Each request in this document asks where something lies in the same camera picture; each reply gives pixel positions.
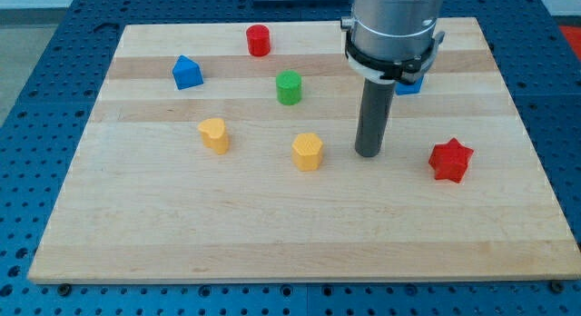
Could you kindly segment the blue block behind arm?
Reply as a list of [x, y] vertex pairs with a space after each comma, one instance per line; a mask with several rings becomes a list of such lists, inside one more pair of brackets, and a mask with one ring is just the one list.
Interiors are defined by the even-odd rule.
[[395, 88], [397, 95], [418, 94], [421, 91], [424, 77], [420, 77], [414, 84], [398, 83]]

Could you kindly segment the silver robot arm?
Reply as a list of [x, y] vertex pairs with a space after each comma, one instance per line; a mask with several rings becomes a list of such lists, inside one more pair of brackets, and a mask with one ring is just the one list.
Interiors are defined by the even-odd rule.
[[423, 54], [443, 0], [353, 0], [350, 39], [363, 54], [404, 61]]

